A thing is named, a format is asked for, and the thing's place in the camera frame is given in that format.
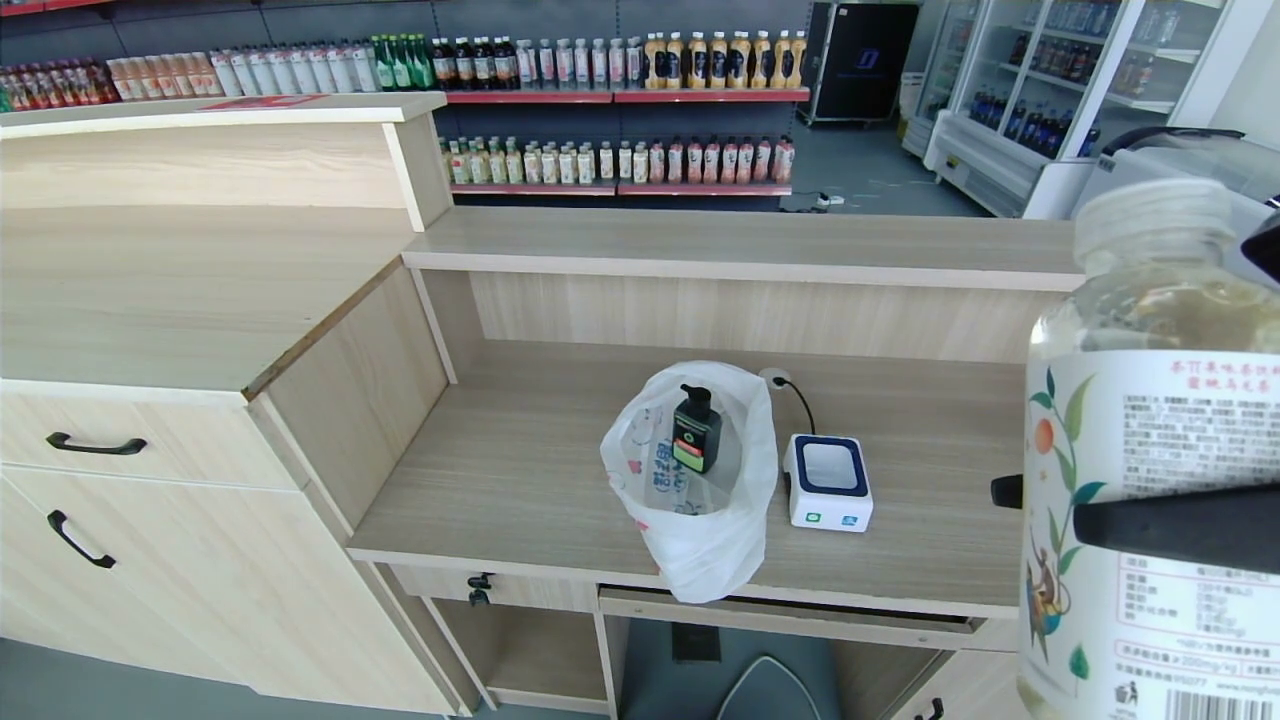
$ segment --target red shelf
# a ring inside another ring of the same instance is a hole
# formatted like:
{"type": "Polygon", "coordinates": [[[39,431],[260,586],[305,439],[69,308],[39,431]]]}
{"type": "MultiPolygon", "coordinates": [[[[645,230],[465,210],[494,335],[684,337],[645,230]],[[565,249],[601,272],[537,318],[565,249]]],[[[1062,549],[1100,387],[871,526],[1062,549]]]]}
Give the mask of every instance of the red shelf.
{"type": "Polygon", "coordinates": [[[558,105],[613,102],[608,91],[561,92],[558,90],[451,90],[449,105],[558,105]]]}
{"type": "Polygon", "coordinates": [[[808,87],[785,90],[620,90],[614,102],[804,102],[808,87]]]}
{"type": "Polygon", "coordinates": [[[667,183],[640,183],[620,184],[618,195],[704,195],[722,197],[774,197],[791,195],[790,184],[667,184],[667,183]]]}
{"type": "Polygon", "coordinates": [[[454,195],[576,195],[613,196],[617,187],[611,184],[451,184],[454,195]]]}

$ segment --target white plastic bag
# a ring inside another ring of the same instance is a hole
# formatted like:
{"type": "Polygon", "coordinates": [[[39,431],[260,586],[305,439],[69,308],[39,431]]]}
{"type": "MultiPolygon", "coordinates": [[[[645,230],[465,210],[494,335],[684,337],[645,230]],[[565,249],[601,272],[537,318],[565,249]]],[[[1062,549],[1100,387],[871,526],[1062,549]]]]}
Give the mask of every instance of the white plastic bag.
{"type": "Polygon", "coordinates": [[[649,378],[600,443],[600,457],[649,553],[681,602],[710,602],[764,561],[765,511],[778,478],[773,405],[759,375],[723,363],[678,363],[649,378]],[[719,454],[707,474],[671,455],[682,383],[712,391],[719,454]]]}

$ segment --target bottle label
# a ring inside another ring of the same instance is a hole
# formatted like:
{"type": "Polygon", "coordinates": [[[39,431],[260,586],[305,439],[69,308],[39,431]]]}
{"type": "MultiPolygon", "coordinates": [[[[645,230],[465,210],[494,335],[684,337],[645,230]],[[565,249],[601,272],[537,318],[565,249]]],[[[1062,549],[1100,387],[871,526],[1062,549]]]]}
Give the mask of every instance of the bottle label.
{"type": "Polygon", "coordinates": [[[1071,523],[1079,505],[1275,478],[1280,357],[1029,360],[1024,400],[1024,680],[1064,717],[1271,717],[1280,577],[1084,546],[1071,523]]]}

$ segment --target refrigerator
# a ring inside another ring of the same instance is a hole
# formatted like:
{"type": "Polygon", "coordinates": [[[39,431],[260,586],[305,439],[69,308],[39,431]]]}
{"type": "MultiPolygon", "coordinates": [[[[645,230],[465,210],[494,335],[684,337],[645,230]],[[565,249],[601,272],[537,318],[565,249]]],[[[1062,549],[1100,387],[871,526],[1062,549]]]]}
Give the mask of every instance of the refrigerator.
{"type": "Polygon", "coordinates": [[[924,165],[997,217],[1065,219],[1107,142],[1211,122],[1272,1],[987,0],[924,165]]]}
{"type": "Polygon", "coordinates": [[[973,46],[969,41],[977,29],[978,10],[983,1],[950,0],[942,12],[942,22],[933,37],[933,50],[924,65],[920,100],[915,108],[902,109],[908,115],[902,149],[916,158],[924,158],[924,151],[929,147],[938,111],[951,106],[965,51],[973,46]]]}

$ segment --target black handle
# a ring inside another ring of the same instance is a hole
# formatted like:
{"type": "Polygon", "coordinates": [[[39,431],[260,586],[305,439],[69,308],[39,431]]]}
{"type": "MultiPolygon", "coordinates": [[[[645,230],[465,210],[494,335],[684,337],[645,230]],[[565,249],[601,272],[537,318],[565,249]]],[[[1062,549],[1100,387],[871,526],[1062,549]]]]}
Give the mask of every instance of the black handle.
{"type": "Polygon", "coordinates": [[[70,536],[67,534],[67,530],[63,529],[64,524],[67,524],[65,512],[63,512],[61,510],[54,510],[52,512],[49,514],[49,527],[52,528],[55,533],[58,533],[58,537],[67,541],[67,544],[72,546],[72,550],[81,553],[81,557],[88,560],[90,562],[97,565],[99,568],[102,568],[104,570],[110,570],[111,566],[115,565],[115,559],[111,557],[110,555],[104,555],[102,557],[93,557],[92,555],[84,552],[84,548],[76,544],[76,541],[73,541],[70,536]]]}
{"type": "Polygon", "coordinates": [[[68,445],[67,441],[72,439],[72,436],[67,433],[54,433],[45,438],[45,442],[54,446],[54,450],[65,450],[67,452],[92,452],[96,455],[137,455],[142,452],[142,448],[147,446],[147,441],[136,437],[129,442],[118,447],[86,447],[83,445],[68,445]]]}
{"type": "Polygon", "coordinates": [[[923,715],[916,715],[915,720],[942,720],[942,698],[933,698],[933,715],[924,717],[923,715]]]}

